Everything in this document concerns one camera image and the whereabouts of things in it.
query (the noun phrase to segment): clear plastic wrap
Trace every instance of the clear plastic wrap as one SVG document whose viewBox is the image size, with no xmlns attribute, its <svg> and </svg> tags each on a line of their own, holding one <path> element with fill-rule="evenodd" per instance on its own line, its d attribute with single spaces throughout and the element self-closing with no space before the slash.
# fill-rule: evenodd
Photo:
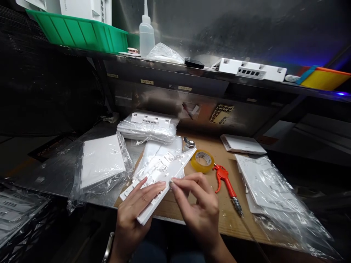
<svg viewBox="0 0 351 263">
<path fill-rule="evenodd" d="M 341 259 L 328 243 L 333 241 L 331 235 L 267 156 L 235 157 L 247 186 L 250 211 L 268 239 L 316 257 Z"/>
<path fill-rule="evenodd" d="M 75 165 L 68 211 L 72 213 L 92 196 L 106 195 L 114 187 L 121 191 L 131 180 L 133 171 L 134 164 L 120 132 L 85 141 Z"/>
<path fill-rule="evenodd" d="M 166 154 L 171 153 L 172 155 L 182 154 L 182 137 L 177 136 L 172 144 L 165 145 L 156 141 L 148 141 L 146 143 L 143 156 L 135 168 L 133 182 L 136 179 L 144 178 L 144 174 L 148 173 L 153 166 Z M 180 178 L 184 177 L 184 170 L 181 172 Z"/>
<path fill-rule="evenodd" d="M 178 52 L 174 51 L 163 43 L 156 44 L 147 55 L 147 58 L 151 60 L 184 64 L 184 58 L 182 58 Z"/>
<path fill-rule="evenodd" d="M 7 188 L 0 188 L 0 247 L 49 200 L 29 190 L 4 185 Z"/>
<path fill-rule="evenodd" d="M 152 113 L 154 115 L 166 116 L 164 114 Z M 124 138 L 137 140 L 138 144 L 148 140 L 154 140 L 163 144 L 171 144 L 177 136 L 177 125 L 179 119 L 174 116 L 167 115 L 171 118 L 169 128 L 160 127 L 152 123 L 137 123 L 132 121 L 132 114 L 121 121 L 117 130 L 123 135 Z"/>
</svg>

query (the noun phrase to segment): green plastic bin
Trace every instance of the green plastic bin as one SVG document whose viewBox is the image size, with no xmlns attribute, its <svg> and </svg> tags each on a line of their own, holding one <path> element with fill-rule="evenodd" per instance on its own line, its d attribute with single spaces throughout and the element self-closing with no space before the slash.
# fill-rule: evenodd
<svg viewBox="0 0 351 263">
<path fill-rule="evenodd" d="M 102 22 L 26 10 L 52 44 L 105 53 L 126 52 L 128 32 Z"/>
</svg>

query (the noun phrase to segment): shelf label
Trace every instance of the shelf label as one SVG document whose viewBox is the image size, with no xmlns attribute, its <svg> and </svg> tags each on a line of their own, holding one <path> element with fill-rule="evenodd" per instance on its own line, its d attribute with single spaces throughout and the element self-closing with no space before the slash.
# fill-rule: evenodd
<svg viewBox="0 0 351 263">
<path fill-rule="evenodd" d="M 107 76 L 108 77 L 115 77 L 115 78 L 118 79 L 118 75 L 116 75 L 116 74 L 107 73 Z"/>
<path fill-rule="evenodd" d="M 153 85 L 154 84 L 154 82 L 153 81 L 151 81 L 151 80 L 140 80 L 140 82 L 141 83 L 144 83 L 144 84 L 149 84 L 149 85 Z"/>
<path fill-rule="evenodd" d="M 183 89 L 183 90 L 187 90 L 187 91 L 191 91 L 192 90 L 192 88 L 184 87 L 184 86 L 178 86 L 178 89 Z"/>
</svg>

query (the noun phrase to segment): yellow tape roll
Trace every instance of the yellow tape roll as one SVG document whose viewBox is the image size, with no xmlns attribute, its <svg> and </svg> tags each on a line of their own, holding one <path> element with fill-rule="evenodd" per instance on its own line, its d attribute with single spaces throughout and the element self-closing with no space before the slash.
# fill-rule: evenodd
<svg viewBox="0 0 351 263">
<path fill-rule="evenodd" d="M 205 159 L 205 161 L 207 162 L 207 165 L 202 165 L 202 164 L 198 163 L 198 161 L 196 160 L 196 158 L 198 158 L 198 157 L 202 157 L 203 159 Z M 193 157 L 191 157 L 190 163 L 191 163 L 191 166 L 197 172 L 202 172 L 203 174 L 205 174 L 213 168 L 215 160 L 213 159 L 213 156 L 208 151 L 196 150 Z"/>
</svg>

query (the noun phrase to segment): bottle nozzle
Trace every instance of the bottle nozzle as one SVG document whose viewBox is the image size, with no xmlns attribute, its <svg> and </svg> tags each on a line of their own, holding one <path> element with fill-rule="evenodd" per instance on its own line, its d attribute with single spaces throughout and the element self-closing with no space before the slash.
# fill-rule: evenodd
<svg viewBox="0 0 351 263">
<path fill-rule="evenodd" d="M 147 11 L 147 0 L 144 0 L 144 15 L 142 16 L 143 23 L 151 24 L 151 19 Z"/>
<path fill-rule="evenodd" d="M 147 0 L 144 0 L 144 15 L 149 16 L 149 14 L 147 12 Z"/>
</svg>

